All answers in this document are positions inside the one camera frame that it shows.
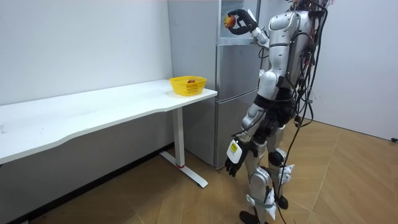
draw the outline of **plastic basket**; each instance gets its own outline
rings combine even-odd
[[[194,80],[194,83],[188,83],[189,80]],[[173,90],[176,94],[183,96],[193,96],[203,91],[205,87],[206,78],[202,77],[177,77],[171,78],[170,83],[172,84]]]

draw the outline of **desk surface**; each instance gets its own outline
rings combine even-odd
[[[157,80],[0,106],[0,164],[216,95],[216,91],[204,89],[196,96],[180,96],[168,80]]]

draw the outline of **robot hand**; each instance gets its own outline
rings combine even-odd
[[[237,16],[238,19],[236,22],[238,23],[239,28],[234,29],[234,22],[231,24],[228,22],[227,18]],[[253,14],[250,10],[245,11],[244,9],[235,9],[228,13],[228,16],[225,19],[224,23],[225,27],[229,29],[229,31],[235,35],[242,35],[247,32],[252,32],[254,29],[258,27],[256,19],[254,18]]]
[[[253,153],[254,157],[258,157],[257,148],[252,141],[244,143],[244,142],[240,141],[239,137],[236,137],[232,140],[231,145],[234,145],[235,143],[242,150],[242,154],[240,155],[239,161],[233,162],[229,157],[225,161],[226,171],[233,177],[235,177],[237,171],[241,168],[241,166],[244,162],[244,159],[248,155],[249,151],[251,151]],[[233,154],[236,152],[236,149],[233,149],[233,148],[231,149],[231,147],[228,150],[231,150],[231,152]]]

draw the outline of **white wall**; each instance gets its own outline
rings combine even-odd
[[[397,1],[336,1],[323,33],[315,119],[384,139],[398,137]]]
[[[0,0],[0,105],[170,77],[167,1]],[[4,164],[0,223],[173,142],[171,129],[153,114]]]
[[[167,2],[0,0],[0,105],[172,76]]]

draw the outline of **refrigerator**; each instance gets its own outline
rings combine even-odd
[[[250,35],[222,30],[223,18],[239,6],[258,14],[259,2],[169,1],[174,76],[204,77],[205,88],[218,92],[183,107],[185,149],[217,169],[224,166],[231,135],[241,130],[257,95],[261,67],[260,47]]]

